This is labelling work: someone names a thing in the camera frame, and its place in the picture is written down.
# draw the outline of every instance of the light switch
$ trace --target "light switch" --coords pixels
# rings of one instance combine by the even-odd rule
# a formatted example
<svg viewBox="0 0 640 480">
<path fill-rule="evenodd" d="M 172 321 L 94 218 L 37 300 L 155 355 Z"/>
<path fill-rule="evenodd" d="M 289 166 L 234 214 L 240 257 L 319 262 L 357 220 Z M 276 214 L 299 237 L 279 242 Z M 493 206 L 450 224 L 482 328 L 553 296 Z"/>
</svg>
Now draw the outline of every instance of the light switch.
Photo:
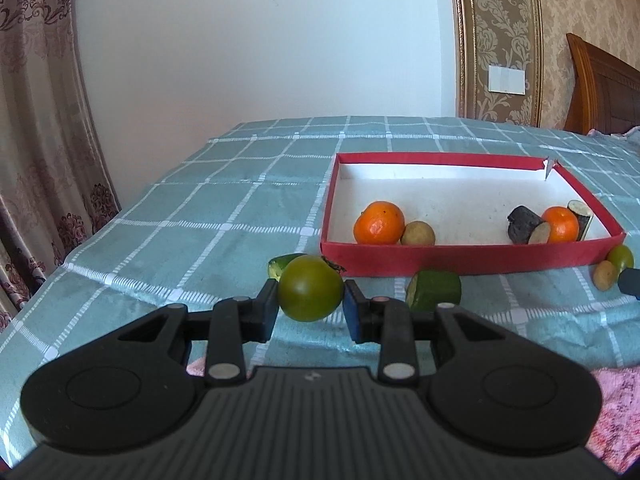
<svg viewBox="0 0 640 480">
<path fill-rule="evenodd" d="M 489 92 L 524 95 L 524 70 L 489 65 Z"/>
</svg>

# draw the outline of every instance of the red cardboard box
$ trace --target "red cardboard box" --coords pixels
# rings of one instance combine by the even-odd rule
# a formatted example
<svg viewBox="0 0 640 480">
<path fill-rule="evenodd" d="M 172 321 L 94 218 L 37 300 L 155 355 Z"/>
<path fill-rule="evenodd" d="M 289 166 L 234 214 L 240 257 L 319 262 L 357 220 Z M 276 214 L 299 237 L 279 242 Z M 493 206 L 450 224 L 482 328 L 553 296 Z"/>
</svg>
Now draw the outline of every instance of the red cardboard box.
<svg viewBox="0 0 640 480">
<path fill-rule="evenodd" d="M 353 224 L 375 200 L 395 203 L 407 223 L 428 222 L 436 245 L 357 244 Z M 584 241 L 511 242 L 507 216 L 515 207 L 542 215 L 570 200 L 581 200 L 594 213 Z M 471 153 L 339 153 L 320 250 L 347 276 L 411 276 L 424 268 L 502 274 L 595 264 L 624 239 L 616 219 L 558 162 Z"/>
</svg>

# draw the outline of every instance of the potato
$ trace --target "potato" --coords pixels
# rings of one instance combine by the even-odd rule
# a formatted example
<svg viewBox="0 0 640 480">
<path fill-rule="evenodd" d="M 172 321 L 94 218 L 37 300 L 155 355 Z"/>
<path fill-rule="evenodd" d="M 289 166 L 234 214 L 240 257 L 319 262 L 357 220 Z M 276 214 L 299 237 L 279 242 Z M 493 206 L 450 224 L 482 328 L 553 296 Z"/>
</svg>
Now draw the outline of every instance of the potato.
<svg viewBox="0 0 640 480">
<path fill-rule="evenodd" d="M 427 222 L 416 220 L 406 225 L 400 243 L 402 245 L 435 245 L 436 233 Z"/>
<path fill-rule="evenodd" d="M 609 260 L 600 262 L 593 271 L 593 285 L 598 290 L 609 290 L 618 279 L 618 270 Z"/>
</svg>

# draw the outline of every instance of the black gripper base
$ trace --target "black gripper base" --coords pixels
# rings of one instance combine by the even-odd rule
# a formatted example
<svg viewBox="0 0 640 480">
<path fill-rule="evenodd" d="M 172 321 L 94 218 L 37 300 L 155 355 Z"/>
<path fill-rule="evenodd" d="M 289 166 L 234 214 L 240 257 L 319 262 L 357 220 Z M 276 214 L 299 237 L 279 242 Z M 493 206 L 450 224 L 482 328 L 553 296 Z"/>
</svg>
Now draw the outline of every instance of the black gripper base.
<svg viewBox="0 0 640 480">
<path fill-rule="evenodd" d="M 210 389 L 190 420 L 141 449 L 74 455 L 43 445 L 7 480 L 613 480 L 584 448 L 517 458 L 447 433 L 414 390 L 366 368 L 258 368 Z"/>
</svg>

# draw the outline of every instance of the metal screw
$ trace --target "metal screw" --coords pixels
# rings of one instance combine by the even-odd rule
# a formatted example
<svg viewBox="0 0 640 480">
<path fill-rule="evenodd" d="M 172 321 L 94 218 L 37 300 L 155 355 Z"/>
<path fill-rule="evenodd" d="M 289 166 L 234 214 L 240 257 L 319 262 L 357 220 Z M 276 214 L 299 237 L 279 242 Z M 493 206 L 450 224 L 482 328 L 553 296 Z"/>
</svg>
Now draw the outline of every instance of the metal screw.
<svg viewBox="0 0 640 480">
<path fill-rule="evenodd" d="M 233 379 L 240 374 L 240 368 L 233 363 L 218 363 L 209 367 L 209 375 L 214 379 Z"/>
<path fill-rule="evenodd" d="M 391 363 L 382 368 L 382 373 L 389 379 L 401 381 L 412 377 L 415 374 L 415 368 L 407 363 Z"/>
</svg>

